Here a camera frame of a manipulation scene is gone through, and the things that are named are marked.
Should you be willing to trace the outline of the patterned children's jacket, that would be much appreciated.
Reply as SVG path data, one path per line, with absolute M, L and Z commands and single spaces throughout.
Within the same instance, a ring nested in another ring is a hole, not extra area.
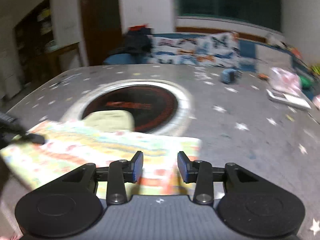
M 46 138 L 44 145 L 23 142 L 14 137 L 1 150 L 1 157 L 22 183 L 34 190 L 86 163 L 106 167 L 111 162 L 130 160 L 137 151 L 144 154 L 143 173 L 136 184 L 125 185 L 127 195 L 188 194 L 177 168 L 177 154 L 190 160 L 199 157 L 202 141 L 129 131 L 104 133 L 82 122 L 43 121 L 30 129 Z

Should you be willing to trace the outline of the dark clothes pile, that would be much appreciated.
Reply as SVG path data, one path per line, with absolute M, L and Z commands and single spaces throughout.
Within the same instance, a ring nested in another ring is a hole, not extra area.
M 146 24 L 129 27 L 124 35 L 124 43 L 120 53 L 139 56 L 150 53 L 152 49 L 152 29 Z

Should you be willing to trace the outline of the star patterned grey tablecloth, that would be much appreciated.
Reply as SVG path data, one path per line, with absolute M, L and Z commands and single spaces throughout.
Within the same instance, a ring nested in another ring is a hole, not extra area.
M 64 123 L 69 107 L 100 85 L 171 81 L 194 104 L 188 127 L 172 137 L 200 139 L 196 160 L 212 165 L 213 205 L 193 202 L 195 183 L 187 184 L 193 186 L 188 194 L 132 194 L 125 204 L 107 205 L 109 165 L 86 163 L 34 190 L 14 174 L 24 189 L 8 198 L 22 238 L 319 239 L 319 111 L 304 96 L 309 110 L 271 101 L 271 87 L 253 74 L 232 85 L 219 74 L 164 64 L 82 67 L 58 75 L 2 114 L 1 132 L 10 137 L 1 138 L 1 150 L 43 121 Z M 136 132 L 132 115 L 121 110 L 95 112 L 80 122 L 104 133 Z

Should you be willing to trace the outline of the round induction cooktop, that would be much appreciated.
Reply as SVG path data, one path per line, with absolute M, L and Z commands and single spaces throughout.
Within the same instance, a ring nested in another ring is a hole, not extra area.
M 100 85 L 69 107 L 61 122 L 81 121 L 101 111 L 126 111 L 136 132 L 180 136 L 194 112 L 193 98 L 165 80 L 131 79 Z

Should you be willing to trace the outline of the wooden side table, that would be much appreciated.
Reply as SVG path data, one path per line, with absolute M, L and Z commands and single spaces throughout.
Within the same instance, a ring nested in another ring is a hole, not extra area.
M 45 52 L 44 55 L 49 63 L 51 78 L 54 78 L 71 68 L 84 66 L 79 42 L 57 48 L 50 52 Z

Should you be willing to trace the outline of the blue toy watch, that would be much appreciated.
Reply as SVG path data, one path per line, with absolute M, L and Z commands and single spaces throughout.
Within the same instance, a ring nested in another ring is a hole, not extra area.
M 233 84 L 242 77 L 242 72 L 236 69 L 224 69 L 220 74 L 220 81 L 224 84 Z

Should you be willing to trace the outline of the small orange toy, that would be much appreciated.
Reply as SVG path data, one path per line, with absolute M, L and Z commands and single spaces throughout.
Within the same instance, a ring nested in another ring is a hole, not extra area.
M 268 76 L 265 74 L 258 74 L 258 78 L 261 80 L 268 80 Z

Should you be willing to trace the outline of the white handheld device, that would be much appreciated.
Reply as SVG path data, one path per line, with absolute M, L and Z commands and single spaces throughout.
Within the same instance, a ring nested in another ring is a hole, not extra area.
M 282 92 L 278 92 L 275 90 L 266 90 L 268 98 L 277 103 L 282 103 L 284 105 L 293 107 L 293 108 L 298 108 L 298 109 L 304 109 L 304 110 L 309 110 L 311 109 L 311 106 L 309 103 L 304 99 L 299 96 L 293 96 L 290 94 L 285 94 Z

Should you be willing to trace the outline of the white pink tissue bag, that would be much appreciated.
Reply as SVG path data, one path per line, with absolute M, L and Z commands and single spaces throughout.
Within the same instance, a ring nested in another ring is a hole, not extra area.
M 274 90 L 294 96 L 299 96 L 302 91 L 300 78 L 295 73 L 273 67 L 268 77 L 268 83 Z

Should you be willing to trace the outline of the butterfly print pillow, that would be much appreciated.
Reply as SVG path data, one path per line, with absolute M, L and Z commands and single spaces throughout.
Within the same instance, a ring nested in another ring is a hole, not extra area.
M 237 33 L 210 35 L 173 34 L 152 38 L 149 63 L 198 67 L 238 68 L 240 45 Z

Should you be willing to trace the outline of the blue sofa bench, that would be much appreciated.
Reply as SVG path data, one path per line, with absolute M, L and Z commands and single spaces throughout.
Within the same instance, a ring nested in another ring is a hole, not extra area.
M 103 62 L 113 64 L 184 64 L 197 67 L 238 68 L 262 72 L 270 67 L 287 68 L 304 77 L 303 93 L 312 99 L 319 86 L 311 70 L 292 51 L 239 38 L 235 32 L 219 34 L 154 34 L 150 52 L 137 53 L 137 43 L 123 46 Z

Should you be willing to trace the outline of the green ball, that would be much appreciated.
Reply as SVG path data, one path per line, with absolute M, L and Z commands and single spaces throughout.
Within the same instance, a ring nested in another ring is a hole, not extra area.
M 304 76 L 299 76 L 300 85 L 302 90 L 308 90 L 312 86 L 312 80 Z

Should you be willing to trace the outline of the dark wooden door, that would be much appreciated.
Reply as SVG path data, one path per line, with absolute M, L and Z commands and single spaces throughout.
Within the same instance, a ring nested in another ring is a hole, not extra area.
M 80 0 L 80 8 L 89 65 L 101 65 L 123 39 L 119 1 Z

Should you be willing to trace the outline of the dark window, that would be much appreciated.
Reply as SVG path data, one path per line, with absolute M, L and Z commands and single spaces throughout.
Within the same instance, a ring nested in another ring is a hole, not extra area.
M 179 16 L 210 17 L 281 31 L 281 0 L 177 0 Z

